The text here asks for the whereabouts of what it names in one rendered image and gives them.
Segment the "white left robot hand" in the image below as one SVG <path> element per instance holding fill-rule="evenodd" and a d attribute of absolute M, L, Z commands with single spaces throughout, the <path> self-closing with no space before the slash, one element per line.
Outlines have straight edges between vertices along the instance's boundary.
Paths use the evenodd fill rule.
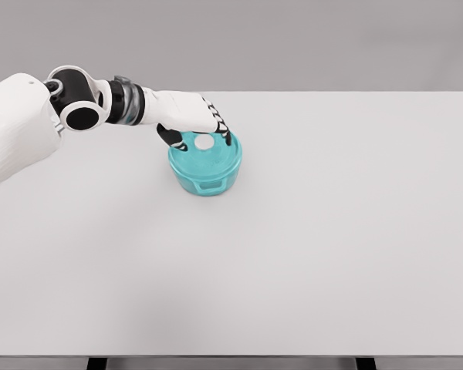
<path fill-rule="evenodd" d="M 171 148 L 186 152 L 184 132 L 217 133 L 231 146 L 230 129 L 214 104 L 196 92 L 156 93 L 157 134 Z"/>

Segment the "teal pot lid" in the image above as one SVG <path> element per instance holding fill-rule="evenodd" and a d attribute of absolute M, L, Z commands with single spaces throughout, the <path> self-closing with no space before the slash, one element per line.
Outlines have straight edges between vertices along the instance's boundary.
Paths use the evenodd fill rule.
<path fill-rule="evenodd" d="M 184 178 L 195 181 L 219 180 L 231 176 L 239 169 L 242 161 L 242 145 L 238 137 L 231 133 L 229 146 L 219 133 L 209 133 L 214 140 L 212 147 L 201 150 L 195 146 L 200 134 L 182 133 L 187 146 L 186 151 L 170 147 L 168 159 L 174 172 Z"/>

